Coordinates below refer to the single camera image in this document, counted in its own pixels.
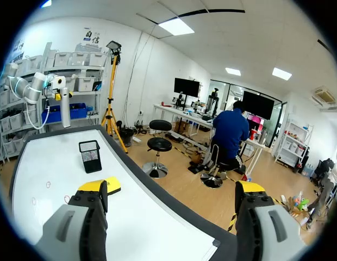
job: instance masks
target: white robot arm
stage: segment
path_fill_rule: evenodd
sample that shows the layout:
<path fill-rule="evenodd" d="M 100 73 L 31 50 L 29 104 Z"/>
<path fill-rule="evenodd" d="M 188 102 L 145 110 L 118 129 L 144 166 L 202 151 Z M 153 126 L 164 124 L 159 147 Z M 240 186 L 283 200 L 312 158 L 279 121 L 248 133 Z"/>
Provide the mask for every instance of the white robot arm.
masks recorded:
<path fill-rule="evenodd" d="M 1 76 L 0 84 L 4 85 L 5 89 L 10 89 L 17 98 L 23 99 L 26 102 L 26 107 L 28 107 L 28 104 L 37 104 L 39 97 L 45 88 L 49 88 L 53 95 L 59 92 L 61 96 L 62 124 L 64 128 L 69 127 L 71 125 L 69 102 L 70 97 L 69 90 L 66 87 L 66 78 L 64 76 L 58 76 L 55 74 L 49 74 L 46 76 L 40 72 L 36 72 L 32 82 L 29 83 L 21 77 L 14 77 L 17 69 L 18 66 L 16 63 L 6 64 Z M 31 123 L 35 129 L 41 129 L 45 125 L 50 112 L 50 106 L 48 104 L 49 103 L 47 101 L 48 114 L 42 126 L 37 128 Z"/>

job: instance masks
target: white desk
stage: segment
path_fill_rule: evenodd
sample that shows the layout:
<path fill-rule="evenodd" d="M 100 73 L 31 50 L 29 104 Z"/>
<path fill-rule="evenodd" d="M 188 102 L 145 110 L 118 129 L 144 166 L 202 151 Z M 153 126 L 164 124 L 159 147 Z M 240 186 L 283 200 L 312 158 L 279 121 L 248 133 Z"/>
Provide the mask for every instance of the white desk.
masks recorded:
<path fill-rule="evenodd" d="M 78 143 L 97 140 L 102 170 L 85 173 Z M 236 237 L 182 205 L 126 155 L 101 126 L 33 136 L 10 186 L 14 219 L 34 244 L 42 226 L 82 184 L 115 176 L 108 197 L 107 260 L 220 260 L 236 256 Z"/>
<path fill-rule="evenodd" d="M 161 110 L 161 117 L 160 117 L 160 119 L 162 119 L 162 120 L 164 119 L 165 113 L 171 113 L 171 114 L 173 114 L 171 122 L 173 122 L 173 117 L 174 116 L 178 116 L 178 117 L 182 117 L 182 118 L 188 119 L 188 120 L 190 120 L 190 121 L 192 121 L 192 122 L 194 122 L 194 123 L 196 123 L 198 125 L 204 126 L 206 128 L 209 128 L 209 129 L 213 128 L 213 124 L 212 123 L 204 121 L 202 118 L 191 116 L 189 114 L 184 113 L 182 110 L 178 110 L 178 109 L 175 109 L 175 108 L 172 108 L 172 107 L 165 107 L 165 106 L 157 105 L 157 104 L 154 104 L 154 106 L 153 106 L 152 120 L 155 120 L 157 110 Z M 199 143 L 196 143 L 195 141 L 193 141 L 191 139 L 188 139 L 187 137 L 182 136 L 182 135 L 180 135 L 177 132 L 174 132 L 172 130 L 170 132 L 174 133 L 175 135 L 179 136 L 182 139 L 185 139 L 185 140 L 189 141 L 190 143 L 198 146 L 199 148 L 201 148 L 203 150 L 207 150 L 207 147 L 205 147 L 205 146 L 203 146 L 203 145 L 201 145 Z"/>
<path fill-rule="evenodd" d="M 246 169 L 246 176 L 247 176 L 247 178 L 250 178 L 251 174 L 252 174 L 252 170 L 253 170 L 254 166 L 257 164 L 257 161 L 260 157 L 261 152 L 263 151 L 263 148 L 265 148 L 265 145 L 258 143 L 256 140 L 247 139 L 246 141 L 244 141 L 244 145 L 242 146 L 241 151 L 244 150 L 244 146 L 246 144 L 249 144 L 249 145 L 255 147 L 254 156 L 251 160 L 251 163 L 249 164 L 249 166 Z"/>

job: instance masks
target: black table edge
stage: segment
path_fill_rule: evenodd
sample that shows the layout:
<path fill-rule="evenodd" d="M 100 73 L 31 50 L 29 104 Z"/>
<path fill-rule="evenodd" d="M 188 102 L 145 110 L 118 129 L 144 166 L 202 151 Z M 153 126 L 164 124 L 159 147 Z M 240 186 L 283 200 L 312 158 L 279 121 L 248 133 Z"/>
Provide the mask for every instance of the black table edge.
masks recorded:
<path fill-rule="evenodd" d="M 22 152 L 24 151 L 27 143 L 31 140 L 47 138 L 51 136 L 75 133 L 75 132 L 84 132 L 98 130 L 105 137 L 106 141 L 118 155 L 118 157 L 124 162 L 124 164 L 129 168 L 132 173 L 140 180 L 140 182 L 147 187 L 162 203 L 167 205 L 170 209 L 172 209 L 175 213 L 185 219 L 187 222 L 191 223 L 193 226 L 197 227 L 204 233 L 210 235 L 215 238 L 213 245 L 217 246 L 216 252 L 213 254 L 210 260 L 236 260 L 237 253 L 237 241 L 236 236 L 227 232 L 225 229 L 211 223 L 210 221 L 204 219 L 203 217 L 196 214 L 186 205 L 180 203 L 177 199 L 171 196 L 166 190 L 164 190 L 161 186 L 159 186 L 155 181 L 151 179 L 151 177 L 147 176 L 138 166 L 137 164 L 127 156 L 122 148 L 114 141 L 114 139 L 108 135 L 105 129 L 101 125 L 93 125 L 93 126 L 85 126 L 85 127 L 76 127 L 76 128 L 66 128 L 62 130 L 56 130 L 53 132 L 47 132 L 37 135 L 30 136 L 27 141 L 24 143 L 21 152 L 18 156 L 17 162 L 15 164 L 14 172 L 10 181 L 10 189 L 9 189 L 9 198 L 11 204 L 13 204 L 13 186 L 16 176 L 17 167 L 20 163 Z"/>

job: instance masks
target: blue jacket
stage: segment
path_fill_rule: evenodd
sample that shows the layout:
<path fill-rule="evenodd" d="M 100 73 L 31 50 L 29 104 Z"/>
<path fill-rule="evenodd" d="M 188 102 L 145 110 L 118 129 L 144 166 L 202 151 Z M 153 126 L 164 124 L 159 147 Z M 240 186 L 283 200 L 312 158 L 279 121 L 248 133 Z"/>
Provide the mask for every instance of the blue jacket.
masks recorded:
<path fill-rule="evenodd" d="M 213 140 L 227 150 L 227 158 L 235 158 L 238 154 L 240 140 L 249 136 L 248 121 L 242 116 L 240 109 L 223 111 L 213 121 L 216 134 Z"/>

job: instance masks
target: ceiling light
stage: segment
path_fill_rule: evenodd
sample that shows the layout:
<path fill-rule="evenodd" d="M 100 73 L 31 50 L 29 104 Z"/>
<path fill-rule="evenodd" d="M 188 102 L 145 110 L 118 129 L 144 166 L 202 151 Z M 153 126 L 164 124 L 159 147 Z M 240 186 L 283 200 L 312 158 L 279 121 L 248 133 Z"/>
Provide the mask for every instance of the ceiling light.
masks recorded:
<path fill-rule="evenodd" d="M 194 31 L 179 18 L 160 23 L 159 26 L 173 35 L 194 33 Z"/>
<path fill-rule="evenodd" d="M 225 70 L 227 70 L 227 73 L 229 73 L 229 74 L 241 76 L 241 72 L 239 70 L 231 69 L 231 68 L 225 68 Z"/>
<path fill-rule="evenodd" d="M 284 79 L 284 80 L 289 80 L 289 78 L 292 76 L 291 73 L 285 72 L 276 67 L 273 69 L 272 75 L 279 77 L 281 79 Z"/>
<path fill-rule="evenodd" d="M 51 1 L 52 1 L 52 0 L 46 1 L 44 4 L 41 5 L 40 8 L 49 7 L 49 6 L 52 4 Z"/>

